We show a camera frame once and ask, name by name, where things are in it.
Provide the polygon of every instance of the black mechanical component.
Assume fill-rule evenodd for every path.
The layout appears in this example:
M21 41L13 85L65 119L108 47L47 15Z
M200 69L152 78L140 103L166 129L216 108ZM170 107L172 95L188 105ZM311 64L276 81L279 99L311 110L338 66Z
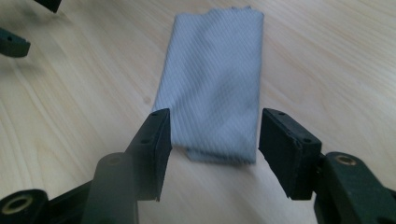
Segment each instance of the black mechanical component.
M29 52L30 43L25 39L0 28L0 53L8 57L21 58Z
M35 0L38 4L43 7L46 7L53 13L58 11L59 5L61 4L62 0Z
M286 195L309 200L317 194L319 224L396 224L396 197L384 188L358 158L331 152L320 154L320 141L287 114L262 111L259 150Z
M160 200L170 133L169 109L151 113L124 153L98 162L91 182L51 201L40 189L11 194L0 201L0 223L138 223L137 201Z

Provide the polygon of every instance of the screw hole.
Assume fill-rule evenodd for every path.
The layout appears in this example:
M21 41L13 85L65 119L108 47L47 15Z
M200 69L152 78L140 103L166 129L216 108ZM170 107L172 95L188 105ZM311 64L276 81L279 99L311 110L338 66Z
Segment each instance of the screw hole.
M336 159L338 162L340 162L340 163L342 163L342 164L344 164L344 165L356 165L356 161L350 159L350 158L347 157L347 156L339 155L339 156L335 157L335 159Z
M379 224L396 224L395 221L390 220L389 218L386 217L379 217L376 219L376 222Z
M12 215L14 213L18 213L23 209L29 207L29 205L33 202L33 197L30 194L20 195L11 199L7 202L3 208L2 213L5 215Z

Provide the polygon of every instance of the wooden table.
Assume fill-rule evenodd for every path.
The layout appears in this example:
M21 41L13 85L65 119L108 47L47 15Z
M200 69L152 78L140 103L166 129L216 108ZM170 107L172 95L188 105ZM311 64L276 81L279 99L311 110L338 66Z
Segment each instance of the wooden table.
M323 142L353 154L396 189L396 2L64 0L51 14L0 2L0 27L27 38L23 59L0 56L0 197L56 197L92 179L148 115L174 17L251 5L265 14L261 108L282 110ZM160 203L141 223L316 223L313 201L286 198L257 164L169 159Z

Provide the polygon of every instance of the folded cloth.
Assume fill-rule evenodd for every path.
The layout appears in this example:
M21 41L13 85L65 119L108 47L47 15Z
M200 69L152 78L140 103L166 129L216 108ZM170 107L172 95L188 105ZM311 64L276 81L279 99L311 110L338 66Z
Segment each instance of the folded cloth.
M172 144L193 161L254 163L263 14L179 14L153 111L170 108Z

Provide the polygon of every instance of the light wooden surface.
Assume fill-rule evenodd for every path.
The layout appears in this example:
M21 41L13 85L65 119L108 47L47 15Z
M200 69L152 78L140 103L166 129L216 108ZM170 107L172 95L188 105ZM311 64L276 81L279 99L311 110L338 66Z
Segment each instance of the light wooden surface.
M261 108L282 110L323 142L363 159L396 189L396 2L64 0L51 14L0 2L0 27L31 41L0 56L0 198L56 197L123 151L148 115L177 13L264 12ZM316 223L313 201L285 197L261 153L243 167L172 151L160 203L141 223Z

